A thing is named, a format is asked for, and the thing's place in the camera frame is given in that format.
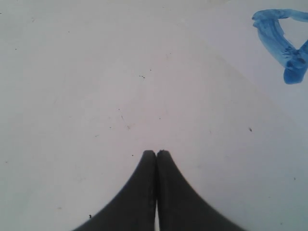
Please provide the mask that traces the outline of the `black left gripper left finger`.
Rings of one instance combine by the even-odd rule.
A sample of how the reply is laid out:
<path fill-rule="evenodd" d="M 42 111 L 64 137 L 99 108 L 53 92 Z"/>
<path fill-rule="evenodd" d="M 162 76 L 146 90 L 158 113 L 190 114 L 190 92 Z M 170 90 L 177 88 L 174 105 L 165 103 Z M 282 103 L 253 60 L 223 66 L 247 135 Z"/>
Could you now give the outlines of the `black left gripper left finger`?
<path fill-rule="evenodd" d="M 156 155 L 143 152 L 118 194 L 76 231 L 153 231 L 156 210 Z"/>

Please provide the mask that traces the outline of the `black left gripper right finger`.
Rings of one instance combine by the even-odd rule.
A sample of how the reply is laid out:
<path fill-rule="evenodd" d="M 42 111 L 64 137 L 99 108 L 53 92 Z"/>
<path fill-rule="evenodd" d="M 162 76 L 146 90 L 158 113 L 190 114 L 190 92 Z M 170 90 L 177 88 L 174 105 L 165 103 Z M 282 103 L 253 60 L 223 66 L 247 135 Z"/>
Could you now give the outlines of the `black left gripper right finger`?
<path fill-rule="evenodd" d="M 157 204 L 162 231 L 242 231 L 190 186 L 171 154 L 157 154 Z"/>

